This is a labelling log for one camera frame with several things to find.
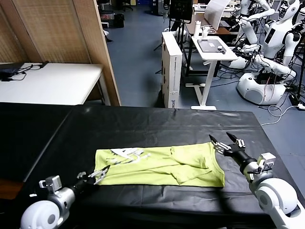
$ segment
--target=white box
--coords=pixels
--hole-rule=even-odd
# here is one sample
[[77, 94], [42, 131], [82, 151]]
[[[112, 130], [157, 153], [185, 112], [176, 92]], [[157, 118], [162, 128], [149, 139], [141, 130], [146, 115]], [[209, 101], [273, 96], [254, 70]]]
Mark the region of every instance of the white box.
[[162, 94], [166, 108], [178, 105], [182, 52], [171, 32], [162, 33]]
[[179, 92], [168, 92], [164, 94], [164, 105], [166, 108], [177, 108]]

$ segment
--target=white table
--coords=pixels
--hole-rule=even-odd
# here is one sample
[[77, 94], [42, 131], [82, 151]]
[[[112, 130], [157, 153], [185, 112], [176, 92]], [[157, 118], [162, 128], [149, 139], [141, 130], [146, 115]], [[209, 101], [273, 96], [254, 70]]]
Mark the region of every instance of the white table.
[[[37, 63], [25, 63], [22, 67], [31, 64]], [[48, 63], [26, 73], [22, 81], [0, 81], [0, 102], [78, 105], [86, 101], [98, 81], [105, 88], [99, 64]]]
[[[193, 87], [196, 92], [196, 96], [199, 102], [199, 106], [192, 106], [192, 109], [198, 110], [216, 110], [215, 106], [206, 106], [206, 101], [209, 95], [210, 87], [212, 84], [212, 80], [214, 77], [214, 72], [216, 68], [216, 64], [218, 61], [233, 61], [237, 60], [237, 56], [235, 53], [221, 40], [219, 37], [216, 36], [208, 36], [209, 40], [218, 40], [219, 43], [223, 46], [226, 50], [225, 54], [221, 52], [202, 52], [198, 40], [202, 40], [201, 38], [197, 39], [192, 37], [193, 43], [195, 44], [201, 58], [205, 61], [204, 65], [210, 64], [209, 72], [206, 78], [205, 83], [201, 83], [200, 85], [187, 83], [186, 87]], [[204, 87], [203, 93], [201, 93], [200, 88]]]

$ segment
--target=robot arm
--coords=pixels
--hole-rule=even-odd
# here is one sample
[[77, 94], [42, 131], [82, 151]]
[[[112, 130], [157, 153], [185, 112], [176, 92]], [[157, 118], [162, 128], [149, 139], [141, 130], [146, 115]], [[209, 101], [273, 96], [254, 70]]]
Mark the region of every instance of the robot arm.
[[[258, 40], [250, 22], [260, 19], [262, 17], [270, 16], [275, 13], [275, 10], [270, 8], [270, 6], [266, 0], [255, 0], [255, 2], [258, 3], [264, 9], [264, 11], [261, 13], [253, 14], [250, 17], [242, 17], [239, 22], [239, 24], [241, 25], [241, 29], [244, 31], [244, 34], [250, 44], [255, 44], [255, 43], [257, 43], [257, 40]], [[241, 2], [241, 5], [243, 7], [242, 7], [241, 12], [243, 12], [243, 8], [246, 8], [245, 7], [246, 5], [249, 7], [248, 2], [245, 3], [244, 5], [242, 3], [243, 2]]]
[[275, 20], [269, 20], [269, 21], [267, 21], [267, 23], [266, 23], [265, 26], [264, 26], [265, 32], [268, 32], [268, 30], [270, 29], [270, 25], [271, 25], [273, 22], [275, 22]]
[[295, 189], [286, 181], [273, 178], [272, 168], [275, 156], [261, 154], [258, 160], [245, 152], [242, 139], [227, 133], [234, 142], [226, 145], [210, 135], [217, 152], [230, 156], [240, 166], [240, 171], [249, 182], [249, 188], [257, 198], [261, 209], [270, 215], [278, 229], [298, 229], [305, 223], [305, 209], [297, 199]]
[[259, 52], [261, 51], [262, 46], [260, 44], [251, 44], [251, 45], [245, 45], [242, 49], [241, 52], [243, 53], [254, 53], [254, 52]]
[[298, 32], [290, 32], [285, 38], [285, 52], [283, 57], [283, 65], [288, 66], [294, 56], [295, 48], [301, 40], [301, 35]]
[[86, 189], [101, 182], [110, 166], [87, 175], [79, 173], [79, 180], [72, 187], [63, 187], [59, 176], [48, 177], [39, 182], [41, 188], [49, 192], [48, 200], [38, 201], [29, 206], [21, 217], [20, 229], [58, 228], [68, 217], [75, 198]]
[[292, 80], [295, 78], [296, 73], [287, 66], [283, 66], [272, 60], [264, 58], [262, 55], [256, 55], [254, 58], [254, 63], [264, 67], [268, 72], [271, 70], [276, 74], [284, 78], [285, 80]]
[[275, 10], [270, 7], [266, 0], [255, 0], [255, 2], [257, 2], [264, 9], [264, 11], [251, 15], [248, 17], [248, 21], [254, 21], [263, 17], [271, 16], [275, 13]]

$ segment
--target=wooden partition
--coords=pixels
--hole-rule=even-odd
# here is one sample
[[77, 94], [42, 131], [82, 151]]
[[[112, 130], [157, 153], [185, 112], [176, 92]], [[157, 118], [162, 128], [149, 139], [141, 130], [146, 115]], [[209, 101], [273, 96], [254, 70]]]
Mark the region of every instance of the wooden partition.
[[0, 0], [0, 62], [103, 65], [112, 105], [121, 105], [96, 0]]

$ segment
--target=t-shirt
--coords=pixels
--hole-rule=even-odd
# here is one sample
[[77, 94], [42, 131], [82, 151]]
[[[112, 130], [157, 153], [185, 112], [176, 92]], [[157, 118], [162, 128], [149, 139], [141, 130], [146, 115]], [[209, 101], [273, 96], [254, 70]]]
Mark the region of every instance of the t-shirt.
[[137, 148], [130, 157], [110, 149], [97, 150], [95, 170], [110, 165], [99, 185], [224, 186], [224, 171], [217, 164], [212, 143]]

